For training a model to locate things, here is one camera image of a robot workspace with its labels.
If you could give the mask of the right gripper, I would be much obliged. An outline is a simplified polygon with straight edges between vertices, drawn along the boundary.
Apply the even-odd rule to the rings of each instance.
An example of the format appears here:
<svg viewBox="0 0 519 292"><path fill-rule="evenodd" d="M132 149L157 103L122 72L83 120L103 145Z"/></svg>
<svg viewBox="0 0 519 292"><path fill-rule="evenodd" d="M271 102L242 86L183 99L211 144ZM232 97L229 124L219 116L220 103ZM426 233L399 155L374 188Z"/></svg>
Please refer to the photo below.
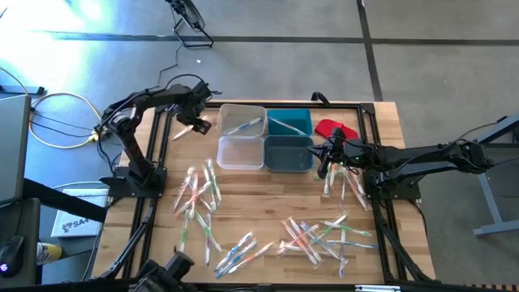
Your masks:
<svg viewBox="0 0 519 292"><path fill-rule="evenodd" d="M331 163L364 168L367 165L367 150L363 140L348 140L340 127L335 127L323 145L306 146L307 151L321 160L317 169L320 179L328 174Z"/></svg>

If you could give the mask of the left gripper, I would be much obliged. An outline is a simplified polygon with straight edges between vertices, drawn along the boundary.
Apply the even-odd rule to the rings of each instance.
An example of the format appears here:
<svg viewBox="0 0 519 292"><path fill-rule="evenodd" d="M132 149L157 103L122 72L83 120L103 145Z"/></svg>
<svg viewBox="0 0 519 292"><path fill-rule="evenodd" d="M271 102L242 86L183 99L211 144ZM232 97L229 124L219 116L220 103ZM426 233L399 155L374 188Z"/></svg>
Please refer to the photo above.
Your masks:
<svg viewBox="0 0 519 292"><path fill-rule="evenodd" d="M198 82L176 101L178 105L177 120L183 124L193 124L193 131L206 135L212 128L212 124L202 119L200 114L205 109L211 95L208 84L204 81Z"/></svg>

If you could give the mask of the blue toothbrush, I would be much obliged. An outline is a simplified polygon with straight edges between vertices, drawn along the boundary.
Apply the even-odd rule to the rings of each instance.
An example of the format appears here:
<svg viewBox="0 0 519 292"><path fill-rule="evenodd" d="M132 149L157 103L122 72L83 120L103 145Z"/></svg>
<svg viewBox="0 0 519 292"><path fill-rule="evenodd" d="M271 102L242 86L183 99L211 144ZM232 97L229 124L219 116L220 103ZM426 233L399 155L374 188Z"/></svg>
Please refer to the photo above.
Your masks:
<svg viewBox="0 0 519 292"><path fill-rule="evenodd" d="M326 243L332 244L332 245L348 245L348 246L354 246L354 247L361 247L366 249L377 249L379 248L378 244L364 244L364 243L354 243L351 241L341 241L341 240L327 240Z"/></svg>
<svg viewBox="0 0 519 292"><path fill-rule="evenodd" d="M217 270L216 279L222 278L228 271L235 266L246 253L252 250L257 244L257 240L254 238L247 246L239 250L222 268Z"/></svg>
<svg viewBox="0 0 519 292"><path fill-rule="evenodd" d="M224 264L226 264L227 262L229 262L232 257L238 252L238 250L241 248L241 246L247 242L249 239L251 239L252 237L252 232L248 232L247 234L245 234L239 241L238 243L232 247L228 253L225 255L225 257L218 263L218 265L215 267L214 271L218 271L220 268L223 267Z"/></svg>
<svg viewBox="0 0 519 292"><path fill-rule="evenodd" d="M311 227L305 221L302 221L300 223L300 226L310 237L310 239L311 239L310 245L317 243L319 246L321 246L324 249L324 253L326 255L331 256L337 260L341 260L341 257L327 243L325 243L318 235L316 235L315 232L313 230L311 230Z"/></svg>
<svg viewBox="0 0 519 292"><path fill-rule="evenodd" d="M246 122L246 123L243 123L242 125L239 125L235 128L232 128L232 129L229 129L227 131L224 131L224 134L225 135L233 135L234 133L238 132L238 131L241 131L241 130L245 130L247 129L248 127L252 127L260 122L263 121L263 118L256 118L256 119L253 119L251 120L250 122Z"/></svg>

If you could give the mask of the orange toothbrushes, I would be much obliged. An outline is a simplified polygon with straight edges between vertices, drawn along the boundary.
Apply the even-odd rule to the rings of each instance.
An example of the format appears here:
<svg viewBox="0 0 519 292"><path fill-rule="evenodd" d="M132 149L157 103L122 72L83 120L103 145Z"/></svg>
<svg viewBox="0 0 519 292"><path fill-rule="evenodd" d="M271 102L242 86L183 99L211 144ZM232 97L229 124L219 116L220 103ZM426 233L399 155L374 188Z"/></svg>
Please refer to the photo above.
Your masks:
<svg viewBox="0 0 519 292"><path fill-rule="evenodd" d="M296 132L298 135L305 135L305 132L299 130L297 127L293 127L293 126L291 126L291 125L289 125L287 123L281 122L280 120L277 120L275 118L268 117L268 119L271 122L274 122L274 123L276 123L276 124L278 124L280 126L283 126L283 127L287 128L287 129L290 129L291 131Z"/></svg>

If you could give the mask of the red cloth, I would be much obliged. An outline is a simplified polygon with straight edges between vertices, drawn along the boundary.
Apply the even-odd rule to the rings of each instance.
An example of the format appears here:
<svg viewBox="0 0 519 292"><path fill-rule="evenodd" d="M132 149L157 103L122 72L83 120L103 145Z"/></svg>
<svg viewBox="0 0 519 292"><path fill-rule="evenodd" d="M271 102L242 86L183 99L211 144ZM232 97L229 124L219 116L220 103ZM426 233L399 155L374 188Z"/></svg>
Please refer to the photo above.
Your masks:
<svg viewBox="0 0 519 292"><path fill-rule="evenodd" d="M336 127L340 128L345 135L346 139L348 140L357 140L358 139L358 133L345 126L344 124L340 122L333 121L331 119L322 119L318 122L317 126L315 127L315 133L317 135L320 135L327 139L331 134L332 130Z"/></svg>

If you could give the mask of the grey-blue plastic bin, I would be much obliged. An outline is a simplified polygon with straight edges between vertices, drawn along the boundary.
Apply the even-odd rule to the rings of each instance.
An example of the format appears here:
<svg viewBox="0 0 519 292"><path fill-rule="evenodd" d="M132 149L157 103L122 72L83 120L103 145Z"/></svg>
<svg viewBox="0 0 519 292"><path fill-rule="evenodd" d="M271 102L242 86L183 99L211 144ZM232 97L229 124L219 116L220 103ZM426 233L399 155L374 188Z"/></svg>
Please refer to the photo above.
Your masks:
<svg viewBox="0 0 519 292"><path fill-rule="evenodd" d="M313 145L308 136L270 135L264 140L264 166L272 172L308 172L315 162L307 147Z"/></svg>

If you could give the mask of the white plastic bin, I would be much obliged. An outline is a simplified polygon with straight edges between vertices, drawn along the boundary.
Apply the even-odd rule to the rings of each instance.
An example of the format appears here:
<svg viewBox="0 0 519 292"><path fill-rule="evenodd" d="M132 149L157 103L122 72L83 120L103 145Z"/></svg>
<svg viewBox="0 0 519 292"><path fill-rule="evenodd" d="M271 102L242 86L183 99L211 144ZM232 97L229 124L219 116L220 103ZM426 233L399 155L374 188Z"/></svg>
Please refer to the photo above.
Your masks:
<svg viewBox="0 0 519 292"><path fill-rule="evenodd" d="M218 114L218 131L222 135L225 135L224 131L250 122L256 118L263 118L263 121L245 130L238 131L232 136L261 136L266 126L267 110L262 106L256 105L224 104L221 106Z"/></svg>

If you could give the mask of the clear frosted plastic bin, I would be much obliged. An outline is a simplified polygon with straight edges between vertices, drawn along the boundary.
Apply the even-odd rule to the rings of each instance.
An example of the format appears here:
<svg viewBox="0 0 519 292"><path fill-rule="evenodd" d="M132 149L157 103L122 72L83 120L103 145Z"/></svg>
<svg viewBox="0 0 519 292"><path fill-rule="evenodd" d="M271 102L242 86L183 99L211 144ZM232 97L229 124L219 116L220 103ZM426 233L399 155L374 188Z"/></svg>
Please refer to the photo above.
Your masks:
<svg viewBox="0 0 519 292"><path fill-rule="evenodd" d="M260 170L264 166L264 139L222 136L218 141L217 164L224 170Z"/></svg>

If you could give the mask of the teal plastic bin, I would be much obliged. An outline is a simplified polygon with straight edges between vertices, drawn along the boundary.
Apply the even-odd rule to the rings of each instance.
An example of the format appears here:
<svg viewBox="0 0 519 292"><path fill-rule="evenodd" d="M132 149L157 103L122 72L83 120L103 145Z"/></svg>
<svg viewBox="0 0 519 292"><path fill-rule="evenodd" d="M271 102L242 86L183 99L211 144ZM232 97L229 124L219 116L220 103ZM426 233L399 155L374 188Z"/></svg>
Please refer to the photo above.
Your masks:
<svg viewBox="0 0 519 292"><path fill-rule="evenodd" d="M311 112L308 109L270 109L268 117L275 118L305 132L305 136L310 136L313 132L311 122ZM268 119L269 135L298 135L283 126L280 126Z"/></svg>

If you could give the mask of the black arched clamp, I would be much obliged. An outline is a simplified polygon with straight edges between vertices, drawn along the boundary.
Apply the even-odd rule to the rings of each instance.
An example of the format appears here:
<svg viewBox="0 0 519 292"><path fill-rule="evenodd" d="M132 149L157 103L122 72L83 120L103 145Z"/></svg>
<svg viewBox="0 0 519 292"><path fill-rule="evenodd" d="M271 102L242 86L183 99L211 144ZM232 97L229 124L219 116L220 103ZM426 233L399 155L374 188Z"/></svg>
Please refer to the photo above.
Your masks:
<svg viewBox="0 0 519 292"><path fill-rule="evenodd" d="M330 101L328 100L328 98L322 92L319 92L319 91L315 91L311 94L311 101L319 102L327 107L330 107L332 105L330 103Z"/></svg>

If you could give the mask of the yellow power connector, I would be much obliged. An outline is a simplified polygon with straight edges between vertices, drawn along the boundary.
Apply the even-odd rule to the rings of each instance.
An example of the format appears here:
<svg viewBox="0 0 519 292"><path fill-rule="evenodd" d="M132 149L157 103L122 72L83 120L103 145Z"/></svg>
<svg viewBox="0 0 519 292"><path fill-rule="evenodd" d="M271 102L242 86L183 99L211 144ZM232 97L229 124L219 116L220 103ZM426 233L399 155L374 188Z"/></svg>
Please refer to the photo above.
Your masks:
<svg viewBox="0 0 519 292"><path fill-rule="evenodd" d="M101 121L92 129L91 135L88 137L87 141L96 143L103 139L108 139L111 136L114 136L114 131L109 127L109 122Z"/></svg>

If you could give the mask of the black floor fan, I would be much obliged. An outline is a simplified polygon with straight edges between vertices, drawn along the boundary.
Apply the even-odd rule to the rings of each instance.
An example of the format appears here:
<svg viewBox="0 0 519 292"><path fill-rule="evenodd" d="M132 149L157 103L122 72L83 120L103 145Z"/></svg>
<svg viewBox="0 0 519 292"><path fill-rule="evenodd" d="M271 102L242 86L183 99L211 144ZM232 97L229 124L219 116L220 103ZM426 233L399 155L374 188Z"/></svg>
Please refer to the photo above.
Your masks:
<svg viewBox="0 0 519 292"><path fill-rule="evenodd" d="M181 42L181 45L190 48L212 48L214 40L205 31L205 22L196 8L192 0L165 0L170 7L174 26L172 28L173 34ZM185 40L178 34L181 24L186 24L193 32L202 33L207 39L207 43L203 44L187 44Z"/></svg>

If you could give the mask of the black blocky device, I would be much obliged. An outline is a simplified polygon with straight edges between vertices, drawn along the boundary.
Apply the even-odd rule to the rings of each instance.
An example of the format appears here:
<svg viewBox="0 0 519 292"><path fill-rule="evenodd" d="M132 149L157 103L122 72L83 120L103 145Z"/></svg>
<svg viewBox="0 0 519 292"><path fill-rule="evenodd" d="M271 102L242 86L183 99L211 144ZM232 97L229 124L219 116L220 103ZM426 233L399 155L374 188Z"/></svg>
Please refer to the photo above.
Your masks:
<svg viewBox="0 0 519 292"><path fill-rule="evenodd" d="M198 292L194 285L182 282L194 264L180 251L174 253L165 266L149 259L138 272L138 281L129 292Z"/></svg>

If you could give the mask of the white printed box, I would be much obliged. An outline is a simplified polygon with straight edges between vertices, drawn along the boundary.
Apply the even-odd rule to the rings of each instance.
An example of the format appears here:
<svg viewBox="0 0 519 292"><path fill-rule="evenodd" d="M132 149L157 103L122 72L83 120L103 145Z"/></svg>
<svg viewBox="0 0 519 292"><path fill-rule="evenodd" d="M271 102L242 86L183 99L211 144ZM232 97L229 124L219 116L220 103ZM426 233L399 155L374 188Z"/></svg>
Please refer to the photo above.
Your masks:
<svg viewBox="0 0 519 292"><path fill-rule="evenodd" d="M107 189L64 189L67 195L78 197L99 207L107 205ZM101 228L101 223L79 217L61 210L57 211L54 226L51 232L52 238L92 237L96 236Z"/></svg>

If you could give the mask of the grey metal stand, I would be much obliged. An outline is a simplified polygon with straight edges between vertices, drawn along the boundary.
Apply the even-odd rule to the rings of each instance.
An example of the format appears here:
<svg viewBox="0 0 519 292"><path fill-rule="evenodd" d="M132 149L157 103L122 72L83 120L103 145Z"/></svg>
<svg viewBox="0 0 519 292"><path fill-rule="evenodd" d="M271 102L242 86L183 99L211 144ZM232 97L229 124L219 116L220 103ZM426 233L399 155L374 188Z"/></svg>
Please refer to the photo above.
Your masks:
<svg viewBox="0 0 519 292"><path fill-rule="evenodd" d="M481 134L476 138L479 143L490 144L492 141L500 138L502 135L519 127L519 112L514 115L500 119L491 130ZM502 234L510 231L519 231L519 219L512 221L503 221L500 211L495 202L494 195L489 184L488 177L485 174L478 175L479 184L483 190L487 206L489 208L493 223L490 225L482 225L473 229L474 236L480 238L484 235Z"/></svg>

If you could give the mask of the grey monitor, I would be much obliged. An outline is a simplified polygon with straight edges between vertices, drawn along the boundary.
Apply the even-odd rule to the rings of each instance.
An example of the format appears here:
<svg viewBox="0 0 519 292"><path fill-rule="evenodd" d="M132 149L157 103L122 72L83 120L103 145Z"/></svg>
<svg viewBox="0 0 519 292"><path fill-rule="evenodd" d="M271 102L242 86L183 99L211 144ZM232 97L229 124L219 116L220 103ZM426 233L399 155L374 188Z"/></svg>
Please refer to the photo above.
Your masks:
<svg viewBox="0 0 519 292"><path fill-rule="evenodd" d="M22 196L30 102L28 96L0 99L0 205Z"/></svg>

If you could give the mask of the yellow can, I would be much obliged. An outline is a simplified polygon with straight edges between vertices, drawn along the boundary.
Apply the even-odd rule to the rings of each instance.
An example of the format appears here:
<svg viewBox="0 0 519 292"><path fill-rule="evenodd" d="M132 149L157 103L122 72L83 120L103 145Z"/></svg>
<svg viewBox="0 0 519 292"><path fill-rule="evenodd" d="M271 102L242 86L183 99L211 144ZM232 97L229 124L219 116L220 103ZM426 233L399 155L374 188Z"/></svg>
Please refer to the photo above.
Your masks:
<svg viewBox="0 0 519 292"><path fill-rule="evenodd" d="M36 264L51 264L61 258L62 248L51 243L38 243L36 245Z"/></svg>

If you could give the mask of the black side desk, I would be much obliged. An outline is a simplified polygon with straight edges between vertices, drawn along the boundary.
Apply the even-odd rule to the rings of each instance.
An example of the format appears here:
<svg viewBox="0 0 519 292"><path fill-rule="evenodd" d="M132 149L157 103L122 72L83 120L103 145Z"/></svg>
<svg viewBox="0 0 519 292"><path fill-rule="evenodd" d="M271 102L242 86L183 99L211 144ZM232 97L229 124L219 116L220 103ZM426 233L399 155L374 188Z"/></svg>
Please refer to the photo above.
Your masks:
<svg viewBox="0 0 519 292"><path fill-rule="evenodd" d="M19 242L18 251L7 262L0 257L0 290L36 284L41 205L98 222L103 222L107 213L104 207L26 178L19 196L9 204L0 204L0 253L3 243Z"/></svg>

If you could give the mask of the black computer mouse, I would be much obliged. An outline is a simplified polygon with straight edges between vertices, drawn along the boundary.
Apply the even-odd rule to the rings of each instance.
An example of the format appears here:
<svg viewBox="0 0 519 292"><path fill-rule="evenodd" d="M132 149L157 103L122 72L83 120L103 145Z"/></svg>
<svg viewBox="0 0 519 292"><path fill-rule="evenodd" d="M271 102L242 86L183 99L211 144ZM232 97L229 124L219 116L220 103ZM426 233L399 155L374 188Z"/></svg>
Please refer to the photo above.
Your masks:
<svg viewBox="0 0 519 292"><path fill-rule="evenodd" d="M13 277L23 266L24 236L13 235L0 246L0 276Z"/></svg>

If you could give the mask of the silver metal bracket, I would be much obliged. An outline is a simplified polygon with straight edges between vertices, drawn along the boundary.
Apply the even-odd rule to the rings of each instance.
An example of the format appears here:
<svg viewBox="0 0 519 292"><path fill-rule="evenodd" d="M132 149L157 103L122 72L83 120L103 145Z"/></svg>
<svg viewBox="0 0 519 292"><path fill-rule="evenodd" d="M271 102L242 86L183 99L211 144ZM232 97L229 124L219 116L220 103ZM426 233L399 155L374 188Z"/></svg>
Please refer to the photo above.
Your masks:
<svg viewBox="0 0 519 292"><path fill-rule="evenodd" d="M386 285L356 285L355 292L401 292L400 286Z"/></svg>

